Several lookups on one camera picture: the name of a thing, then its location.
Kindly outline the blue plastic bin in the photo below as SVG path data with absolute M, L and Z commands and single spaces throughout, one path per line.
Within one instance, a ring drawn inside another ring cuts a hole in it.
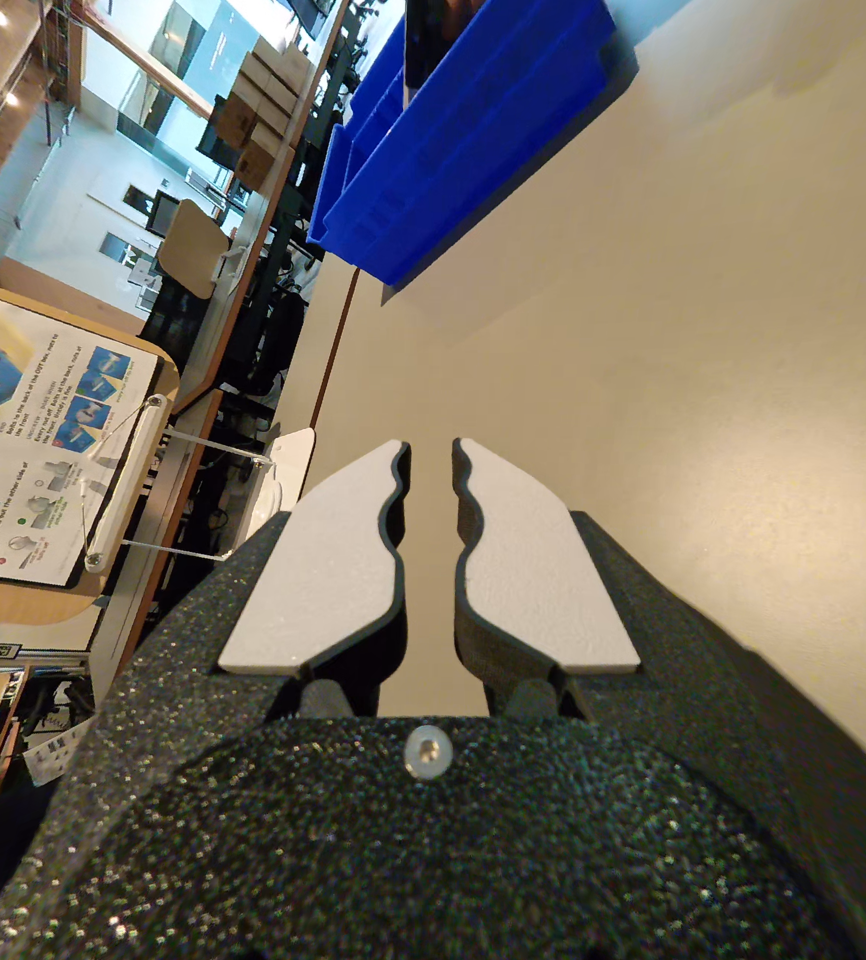
M 331 134 L 309 238 L 390 286 L 617 90 L 606 2 L 406 2 Z

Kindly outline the stack of cardboard boxes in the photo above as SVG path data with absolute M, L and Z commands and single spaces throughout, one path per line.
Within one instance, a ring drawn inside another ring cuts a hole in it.
M 210 126 L 234 152 L 232 172 L 248 191 L 259 191 L 282 152 L 295 146 L 299 110 L 314 73 L 295 43 L 276 46 L 259 37 L 231 90 L 218 99 Z

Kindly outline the beige tablet on stand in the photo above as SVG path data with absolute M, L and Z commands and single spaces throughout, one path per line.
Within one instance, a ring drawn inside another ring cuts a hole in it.
M 193 200 L 182 199 L 156 261 L 162 275 L 191 294 L 209 301 L 214 295 L 232 240 Z

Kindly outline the white plastic base plate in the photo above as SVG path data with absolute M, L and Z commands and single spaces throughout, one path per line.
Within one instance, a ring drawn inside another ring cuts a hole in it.
M 267 454 L 271 464 L 262 468 L 258 481 L 267 467 L 276 464 L 277 478 L 283 488 L 281 507 L 276 514 L 294 510 L 302 495 L 315 444 L 316 431 L 312 427 L 281 435 L 273 442 Z M 248 529 L 247 535 L 251 536 L 261 527 Z

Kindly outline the white clamp bar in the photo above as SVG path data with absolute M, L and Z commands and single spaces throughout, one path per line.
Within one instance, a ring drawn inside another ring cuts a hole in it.
M 86 573 L 104 575 L 113 565 L 154 453 L 168 425 L 172 405 L 166 395 L 153 393 L 132 418 L 126 456 L 84 551 Z

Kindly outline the printed instruction sheet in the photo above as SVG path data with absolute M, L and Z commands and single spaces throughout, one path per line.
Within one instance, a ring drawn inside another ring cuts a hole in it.
M 0 300 L 0 581 L 79 579 L 160 366 Z

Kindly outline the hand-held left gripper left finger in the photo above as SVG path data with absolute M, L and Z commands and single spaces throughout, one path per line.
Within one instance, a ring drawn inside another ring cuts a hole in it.
M 404 612 L 390 522 L 408 493 L 411 455 L 390 439 L 297 502 L 219 656 L 224 672 L 321 666 Z

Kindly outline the instruction sheet on clipboard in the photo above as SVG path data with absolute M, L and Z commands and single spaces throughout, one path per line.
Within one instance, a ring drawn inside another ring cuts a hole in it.
M 67 310 L 47 305 L 27 296 L 0 289 L 0 301 L 37 310 L 57 320 L 66 320 L 84 330 L 123 342 L 155 354 L 161 362 L 152 385 L 153 394 L 163 394 L 172 402 L 173 412 L 179 376 L 175 363 L 161 348 L 122 333 L 104 323 L 81 318 Z M 88 574 L 67 586 L 48 586 L 30 582 L 0 581 L 0 622 L 32 626 L 51 625 L 83 612 L 96 600 L 106 585 L 112 566 L 104 575 Z

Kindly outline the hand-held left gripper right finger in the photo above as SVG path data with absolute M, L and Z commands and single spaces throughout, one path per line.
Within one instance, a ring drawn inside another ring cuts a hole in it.
M 452 448 L 463 551 L 455 628 L 473 673 L 634 673 L 630 634 L 566 504 L 472 438 Z

